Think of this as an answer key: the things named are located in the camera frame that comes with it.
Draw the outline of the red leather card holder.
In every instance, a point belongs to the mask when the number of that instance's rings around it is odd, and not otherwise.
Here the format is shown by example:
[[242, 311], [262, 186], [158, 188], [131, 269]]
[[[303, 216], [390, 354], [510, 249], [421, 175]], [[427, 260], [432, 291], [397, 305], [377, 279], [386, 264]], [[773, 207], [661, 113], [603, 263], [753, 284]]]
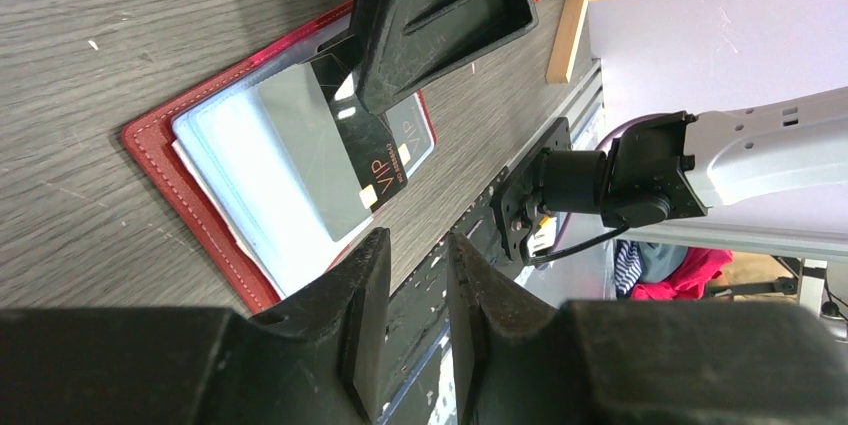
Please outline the red leather card holder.
[[345, 35], [343, 3], [128, 123], [122, 140], [251, 311], [335, 266], [372, 222], [339, 241], [320, 222], [257, 85]]

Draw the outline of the silver VIP card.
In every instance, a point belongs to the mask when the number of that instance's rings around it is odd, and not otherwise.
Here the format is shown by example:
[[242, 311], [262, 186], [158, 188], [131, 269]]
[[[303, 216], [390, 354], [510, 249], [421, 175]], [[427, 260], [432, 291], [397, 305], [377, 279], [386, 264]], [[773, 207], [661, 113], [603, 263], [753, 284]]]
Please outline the silver VIP card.
[[385, 113], [404, 170], [413, 175], [432, 154], [436, 139], [427, 107], [420, 92], [399, 102]]

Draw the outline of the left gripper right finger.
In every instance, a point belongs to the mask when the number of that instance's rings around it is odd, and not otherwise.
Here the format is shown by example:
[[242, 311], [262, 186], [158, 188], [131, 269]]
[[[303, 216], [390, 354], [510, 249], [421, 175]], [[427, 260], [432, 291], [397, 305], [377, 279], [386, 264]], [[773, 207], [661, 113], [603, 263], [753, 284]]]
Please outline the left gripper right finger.
[[553, 307], [447, 239], [462, 424], [843, 424], [847, 360], [806, 309], [766, 301]]

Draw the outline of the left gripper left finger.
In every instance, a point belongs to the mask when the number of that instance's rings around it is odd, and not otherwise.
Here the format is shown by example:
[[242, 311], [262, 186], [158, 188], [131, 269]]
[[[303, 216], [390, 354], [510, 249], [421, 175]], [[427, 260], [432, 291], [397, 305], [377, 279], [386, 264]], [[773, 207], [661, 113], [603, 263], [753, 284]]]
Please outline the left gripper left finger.
[[1, 313], [5, 424], [373, 424], [390, 233], [272, 308]]

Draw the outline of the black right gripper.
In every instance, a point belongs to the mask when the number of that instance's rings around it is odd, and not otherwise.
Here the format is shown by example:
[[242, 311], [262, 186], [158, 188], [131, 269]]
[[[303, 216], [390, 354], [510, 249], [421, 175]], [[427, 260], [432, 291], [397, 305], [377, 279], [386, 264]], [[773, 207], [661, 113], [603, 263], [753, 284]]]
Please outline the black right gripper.
[[356, 95], [382, 114], [537, 21], [532, 0], [354, 0], [350, 32], [362, 52]]

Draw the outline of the dark patterned card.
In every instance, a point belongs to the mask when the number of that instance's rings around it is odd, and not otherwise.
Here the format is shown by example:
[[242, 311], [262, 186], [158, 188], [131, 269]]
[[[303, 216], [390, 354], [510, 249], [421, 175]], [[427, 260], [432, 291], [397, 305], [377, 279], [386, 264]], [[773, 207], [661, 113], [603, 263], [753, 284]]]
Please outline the dark patterned card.
[[408, 184], [408, 177], [388, 119], [369, 112], [357, 95], [361, 58], [359, 41], [339, 34], [322, 44], [308, 64], [353, 167], [359, 201], [375, 213]]

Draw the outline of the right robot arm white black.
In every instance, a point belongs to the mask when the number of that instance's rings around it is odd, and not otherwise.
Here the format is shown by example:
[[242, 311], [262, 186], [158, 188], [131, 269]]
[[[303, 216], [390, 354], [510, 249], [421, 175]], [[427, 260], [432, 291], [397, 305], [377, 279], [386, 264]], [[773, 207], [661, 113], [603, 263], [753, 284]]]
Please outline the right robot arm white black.
[[[565, 0], [549, 81], [568, 79], [585, 8]], [[497, 186], [490, 201], [501, 231], [539, 214], [594, 214], [615, 232], [711, 208], [847, 180], [847, 105], [834, 95], [733, 111], [644, 118], [609, 151], [540, 146]]]

